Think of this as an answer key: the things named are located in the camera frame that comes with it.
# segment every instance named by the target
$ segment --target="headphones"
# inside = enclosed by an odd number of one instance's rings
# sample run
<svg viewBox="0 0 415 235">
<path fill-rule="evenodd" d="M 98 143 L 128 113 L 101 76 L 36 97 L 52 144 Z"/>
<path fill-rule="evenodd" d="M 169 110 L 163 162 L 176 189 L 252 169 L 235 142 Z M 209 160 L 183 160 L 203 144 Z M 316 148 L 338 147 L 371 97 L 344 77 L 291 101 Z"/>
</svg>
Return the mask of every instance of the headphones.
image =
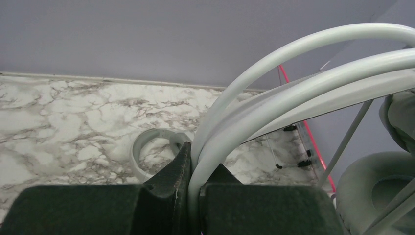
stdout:
<svg viewBox="0 0 415 235">
<path fill-rule="evenodd" d="M 138 163 L 142 148 L 151 140 L 156 138 L 169 140 L 169 146 L 170 149 L 173 151 L 174 156 L 176 156 L 179 153 L 180 148 L 183 146 L 185 142 L 192 143 L 192 140 L 185 133 L 176 133 L 166 129 L 150 129 L 141 133 L 134 140 L 130 151 L 130 163 L 133 166 L 133 173 L 138 178 L 138 180 L 140 180 L 140 182 L 145 182 L 151 177 L 153 177 L 153 174 L 150 174 L 142 170 L 139 167 Z"/>
</svg>

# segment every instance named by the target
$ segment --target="pink cable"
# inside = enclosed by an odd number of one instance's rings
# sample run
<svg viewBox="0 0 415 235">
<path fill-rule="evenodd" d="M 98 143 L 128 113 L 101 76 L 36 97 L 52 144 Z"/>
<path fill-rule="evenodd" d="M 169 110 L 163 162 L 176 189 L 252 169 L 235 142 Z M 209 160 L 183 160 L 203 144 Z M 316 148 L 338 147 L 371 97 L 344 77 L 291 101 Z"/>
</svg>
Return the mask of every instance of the pink cable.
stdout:
<svg viewBox="0 0 415 235">
<path fill-rule="evenodd" d="M 282 75 L 284 76 L 285 82 L 289 83 L 290 80 L 288 80 L 288 76 L 285 73 L 284 67 L 282 65 L 278 65 L 278 68 L 279 68 L 279 70 L 281 70 Z M 313 143 L 313 146 L 316 150 L 317 156 L 319 156 L 319 160 L 322 163 L 322 166 L 325 170 L 326 169 L 325 162 L 324 162 L 324 159 L 322 157 L 322 154 L 320 153 L 319 147 L 317 146 L 316 140 L 313 137 L 313 133 L 311 133 L 311 130 L 310 130 L 310 127 L 308 126 L 307 121 L 303 121 L 303 122 L 304 122 L 305 129 L 307 130 L 308 135 L 310 136 L 311 142 Z M 328 176 L 328 181 L 330 182 L 331 189 L 333 190 L 333 192 L 336 192 L 336 188 L 334 187 L 333 179 L 331 179 L 331 176 Z"/>
</svg>

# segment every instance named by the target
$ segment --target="gray ear cushion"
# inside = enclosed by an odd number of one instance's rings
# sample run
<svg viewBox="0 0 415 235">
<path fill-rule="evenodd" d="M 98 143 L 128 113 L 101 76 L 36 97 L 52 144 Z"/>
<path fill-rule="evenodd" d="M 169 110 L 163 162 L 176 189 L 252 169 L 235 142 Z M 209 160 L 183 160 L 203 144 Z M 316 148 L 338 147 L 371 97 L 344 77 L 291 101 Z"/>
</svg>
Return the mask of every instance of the gray ear cushion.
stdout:
<svg viewBox="0 0 415 235">
<path fill-rule="evenodd" d="M 362 234 L 380 214 L 373 189 L 385 179 L 415 177 L 415 159 L 406 152 L 376 153 L 355 161 L 341 176 L 336 192 L 337 210 L 353 235 Z M 384 234 L 404 235 L 389 227 Z"/>
<path fill-rule="evenodd" d="M 173 151 L 174 156 L 179 153 L 180 148 L 185 142 L 192 143 L 192 140 L 185 133 L 177 133 L 169 138 L 170 148 Z"/>
<path fill-rule="evenodd" d="M 415 157 L 415 94 L 409 91 L 393 94 L 388 118 L 408 152 Z"/>
<path fill-rule="evenodd" d="M 379 117 L 380 117 L 380 120 L 383 126 L 389 132 L 389 135 L 392 137 L 392 139 L 399 145 L 399 147 L 401 147 L 403 150 L 408 152 L 408 149 L 404 141 L 401 139 L 399 134 L 396 132 L 395 128 L 389 122 L 388 110 L 392 104 L 392 98 L 393 98 L 392 94 L 385 97 L 385 101 L 383 102 L 382 106 L 379 109 Z"/>
</svg>

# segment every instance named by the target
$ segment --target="gray wall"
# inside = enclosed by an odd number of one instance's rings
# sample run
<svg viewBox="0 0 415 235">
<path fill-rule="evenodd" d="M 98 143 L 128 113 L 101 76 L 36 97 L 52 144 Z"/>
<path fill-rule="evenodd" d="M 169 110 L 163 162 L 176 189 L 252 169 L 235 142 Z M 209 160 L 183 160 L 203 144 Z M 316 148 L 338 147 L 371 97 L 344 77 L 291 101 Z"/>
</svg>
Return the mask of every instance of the gray wall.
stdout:
<svg viewBox="0 0 415 235">
<path fill-rule="evenodd" d="M 2 0 L 0 71 L 227 86 L 302 36 L 370 22 L 395 0 Z M 346 44 L 284 64 L 315 73 Z M 255 88 L 278 85 L 272 71 Z"/>
<path fill-rule="evenodd" d="M 415 27 L 414 9 L 415 1 L 398 0 L 377 21 Z M 404 46 L 402 43 L 386 40 L 354 41 L 334 56 L 325 69 L 330 69 L 356 59 L 382 52 L 402 49 Z M 347 149 L 333 169 L 331 177 L 335 183 L 338 182 L 341 174 L 352 162 L 365 155 L 382 151 L 401 151 L 380 122 L 378 111 L 382 102 L 383 98 L 373 102 L 356 133 L 353 135 Z M 331 160 L 360 107 L 361 104 L 355 105 L 309 120 L 310 129 L 327 164 Z"/>
</svg>

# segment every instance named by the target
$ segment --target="marble countertop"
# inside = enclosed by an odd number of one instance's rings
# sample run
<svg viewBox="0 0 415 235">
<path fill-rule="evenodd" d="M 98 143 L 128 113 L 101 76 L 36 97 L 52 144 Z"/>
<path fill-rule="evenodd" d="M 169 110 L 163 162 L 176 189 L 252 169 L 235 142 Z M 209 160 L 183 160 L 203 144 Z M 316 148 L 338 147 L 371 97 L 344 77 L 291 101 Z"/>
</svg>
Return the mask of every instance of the marble countertop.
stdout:
<svg viewBox="0 0 415 235">
<path fill-rule="evenodd" d="M 111 80 L 0 76 L 0 221 L 29 186 L 139 183 L 128 162 L 134 138 L 150 128 L 194 133 L 219 94 Z M 310 167 L 275 167 L 307 158 L 296 131 L 275 131 L 268 138 L 275 157 L 260 137 L 234 150 L 225 166 L 245 184 L 316 181 Z M 166 165 L 173 156 L 165 144 L 147 145 L 142 167 L 156 172 Z"/>
</svg>

